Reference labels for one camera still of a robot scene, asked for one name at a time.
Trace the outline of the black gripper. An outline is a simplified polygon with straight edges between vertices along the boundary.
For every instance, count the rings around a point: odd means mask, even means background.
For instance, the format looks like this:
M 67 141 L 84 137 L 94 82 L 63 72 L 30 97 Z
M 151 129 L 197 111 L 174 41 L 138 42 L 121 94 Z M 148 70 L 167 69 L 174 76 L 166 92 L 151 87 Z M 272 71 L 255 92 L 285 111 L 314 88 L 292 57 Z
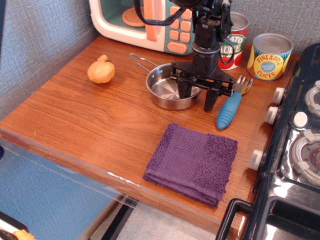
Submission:
M 191 96 L 192 87 L 207 90 L 204 111 L 212 110 L 219 96 L 231 96 L 236 79 L 219 67 L 220 45 L 215 48 L 192 46 L 192 61 L 173 61 L 170 77 L 175 79 L 180 99 Z

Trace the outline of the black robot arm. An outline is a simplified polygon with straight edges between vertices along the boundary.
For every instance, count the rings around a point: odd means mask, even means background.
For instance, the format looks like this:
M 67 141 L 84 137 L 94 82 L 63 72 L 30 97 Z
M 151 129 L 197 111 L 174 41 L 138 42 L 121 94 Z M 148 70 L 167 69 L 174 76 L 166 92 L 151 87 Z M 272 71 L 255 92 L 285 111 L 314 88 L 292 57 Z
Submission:
M 192 11 L 194 40 L 192 61 L 171 63 L 171 77 L 176 80 L 181 99 L 191 96 L 192 87 L 206 90 L 204 110 L 210 111 L 221 95 L 231 96 L 236 79 L 223 72 L 221 44 L 229 43 L 232 32 L 231 1 L 229 0 L 176 0 L 183 10 Z

